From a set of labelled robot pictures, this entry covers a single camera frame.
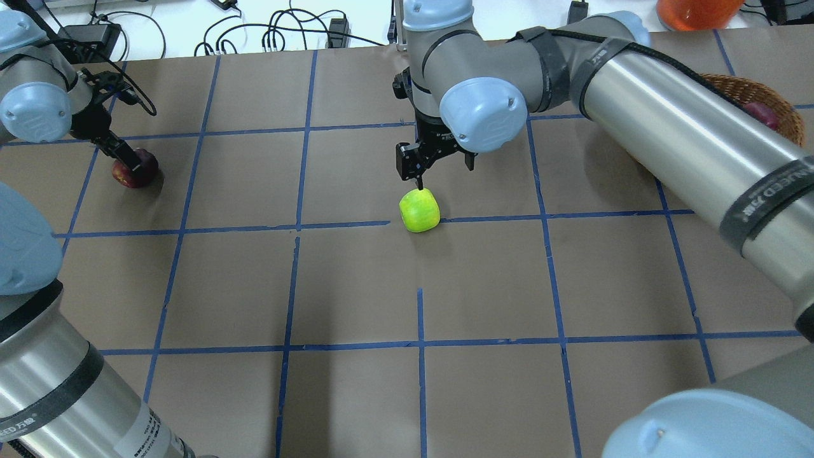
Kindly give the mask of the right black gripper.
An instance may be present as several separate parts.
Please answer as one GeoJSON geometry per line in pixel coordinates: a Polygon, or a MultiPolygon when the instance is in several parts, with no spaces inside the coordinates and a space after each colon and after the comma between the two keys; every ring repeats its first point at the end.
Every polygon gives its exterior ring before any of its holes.
{"type": "Polygon", "coordinates": [[[456,153],[463,154],[466,168],[473,171],[477,153],[463,148],[439,117],[418,117],[415,142],[399,142],[395,147],[396,172],[401,180],[415,180],[418,190],[424,190],[425,171],[456,153]]]}

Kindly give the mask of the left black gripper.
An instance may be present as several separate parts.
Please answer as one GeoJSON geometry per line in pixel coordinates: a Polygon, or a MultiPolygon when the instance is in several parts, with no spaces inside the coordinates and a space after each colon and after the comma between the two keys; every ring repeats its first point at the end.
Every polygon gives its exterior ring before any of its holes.
{"type": "Polygon", "coordinates": [[[133,85],[125,81],[122,74],[102,71],[93,74],[89,70],[78,72],[75,89],[88,89],[89,101],[78,113],[72,116],[70,136],[75,139],[88,140],[105,155],[114,158],[114,170],[131,174],[140,173],[143,159],[125,140],[120,139],[112,130],[111,114],[104,103],[113,96],[118,96],[125,104],[136,104],[137,95],[133,85]]]}

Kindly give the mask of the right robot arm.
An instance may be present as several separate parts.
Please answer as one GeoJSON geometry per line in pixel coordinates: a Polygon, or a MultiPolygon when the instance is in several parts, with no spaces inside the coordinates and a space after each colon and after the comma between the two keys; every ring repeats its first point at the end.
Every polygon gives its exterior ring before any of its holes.
{"type": "Polygon", "coordinates": [[[471,1],[398,1],[409,67],[394,78],[415,108],[415,142],[396,145],[404,181],[462,153],[466,166],[564,102],[605,132],[776,284],[812,340],[812,155],[705,78],[649,46],[630,11],[489,46],[471,1]]]}

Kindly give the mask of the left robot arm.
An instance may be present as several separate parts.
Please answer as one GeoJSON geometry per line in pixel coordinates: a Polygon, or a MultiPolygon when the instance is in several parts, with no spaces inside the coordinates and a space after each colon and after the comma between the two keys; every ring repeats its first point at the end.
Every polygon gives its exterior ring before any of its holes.
{"type": "Polygon", "coordinates": [[[92,142],[131,175],[157,165],[146,150],[131,148],[111,130],[105,108],[110,98],[155,113],[120,67],[96,74],[75,69],[59,50],[61,40],[50,40],[22,11],[2,11],[1,32],[2,142],[55,142],[70,135],[92,142]]]}

